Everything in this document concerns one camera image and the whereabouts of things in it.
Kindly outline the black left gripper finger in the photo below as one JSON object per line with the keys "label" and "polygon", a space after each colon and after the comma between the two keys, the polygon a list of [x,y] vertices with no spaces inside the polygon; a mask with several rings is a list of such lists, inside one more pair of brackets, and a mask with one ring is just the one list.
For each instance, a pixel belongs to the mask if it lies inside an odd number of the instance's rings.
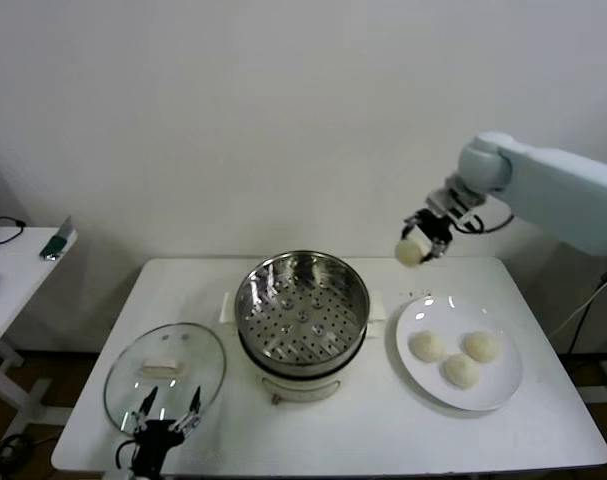
{"label": "black left gripper finger", "polygon": [[158,394],[157,386],[138,385],[124,400],[124,432],[134,433],[147,420]]}
{"label": "black left gripper finger", "polygon": [[170,427],[171,431],[178,433],[191,433],[200,423],[201,416],[201,387],[195,391],[186,414],[176,420]]}

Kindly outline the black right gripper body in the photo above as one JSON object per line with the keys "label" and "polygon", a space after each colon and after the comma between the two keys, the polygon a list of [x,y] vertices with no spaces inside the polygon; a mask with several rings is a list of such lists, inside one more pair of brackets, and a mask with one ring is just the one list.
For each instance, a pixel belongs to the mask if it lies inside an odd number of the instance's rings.
{"label": "black right gripper body", "polygon": [[450,231],[452,222],[447,216],[439,217],[431,210],[424,208],[414,213],[411,219],[431,242],[440,242],[444,245],[452,242],[453,236]]}

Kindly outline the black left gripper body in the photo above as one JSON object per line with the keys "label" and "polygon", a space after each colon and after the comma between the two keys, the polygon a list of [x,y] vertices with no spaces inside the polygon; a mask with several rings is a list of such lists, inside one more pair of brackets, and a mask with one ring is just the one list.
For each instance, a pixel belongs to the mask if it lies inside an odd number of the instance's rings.
{"label": "black left gripper body", "polygon": [[173,427],[172,420],[149,420],[144,430],[134,434],[137,446],[131,470],[135,476],[160,476],[170,449],[185,440],[182,431]]}

